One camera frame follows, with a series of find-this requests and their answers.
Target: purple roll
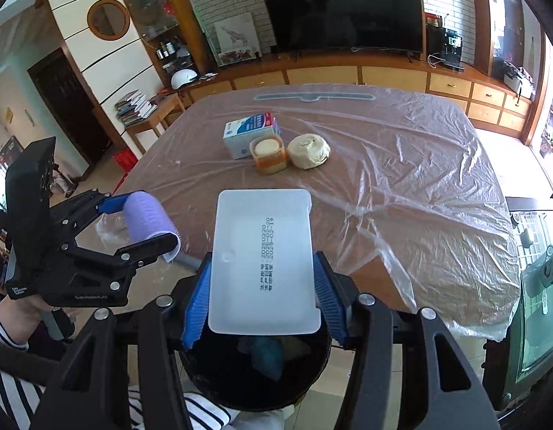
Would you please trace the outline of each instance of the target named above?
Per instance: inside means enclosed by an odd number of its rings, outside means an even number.
[[[163,258],[166,262],[171,262],[177,256],[181,249],[179,232],[154,196],[143,191],[134,192],[125,201],[123,213],[133,242],[171,233],[177,236],[177,246],[171,252],[163,254]]]

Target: round wooden frame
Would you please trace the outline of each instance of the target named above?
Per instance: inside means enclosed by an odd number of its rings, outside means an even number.
[[[115,35],[102,34],[90,22],[90,18],[92,16],[92,14],[94,14],[94,11],[96,9],[98,9],[101,5],[104,5],[104,4],[112,4],[112,5],[116,6],[121,11],[121,14],[124,15],[124,18],[125,18],[124,28],[119,33],[117,33]],[[98,0],[91,6],[90,10],[87,12],[87,26],[90,28],[90,31],[94,34],[94,36],[96,36],[96,37],[98,37],[102,40],[119,40],[119,39],[121,39],[125,34],[127,34],[130,24],[131,24],[131,17],[129,16],[129,12],[127,11],[127,8],[121,2],[119,2],[117,0]]]

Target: translucent plastic container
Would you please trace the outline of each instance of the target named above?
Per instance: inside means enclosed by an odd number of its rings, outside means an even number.
[[[278,142],[278,149],[273,153],[259,155],[256,150],[257,145],[271,139]],[[278,173],[287,167],[288,156],[286,148],[284,147],[284,142],[279,135],[269,134],[267,136],[258,137],[257,139],[251,141],[249,147],[251,155],[255,159],[256,170],[259,173],[263,175],[271,175],[273,173]]]
[[[209,302],[212,331],[298,335],[320,328],[311,206],[310,193],[303,189],[219,194]]]

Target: flat-screen tv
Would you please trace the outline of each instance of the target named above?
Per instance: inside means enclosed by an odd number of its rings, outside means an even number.
[[[374,47],[422,52],[421,0],[265,0],[280,51]]]

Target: wooden side table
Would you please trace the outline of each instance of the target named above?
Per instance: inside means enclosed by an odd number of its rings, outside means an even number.
[[[161,137],[161,133],[159,132],[157,125],[161,124],[164,129],[167,129],[174,123],[179,115],[175,118],[172,118],[172,116],[175,113],[183,114],[184,111],[185,106],[181,103],[179,96],[177,94],[173,94],[161,100],[159,105],[157,105],[157,109],[151,113],[146,120],[127,126],[125,130],[131,136],[131,139],[139,148],[141,153],[145,154],[147,150],[144,149],[140,140],[137,139],[137,134],[145,132],[146,130],[153,130],[155,135],[159,138]]]

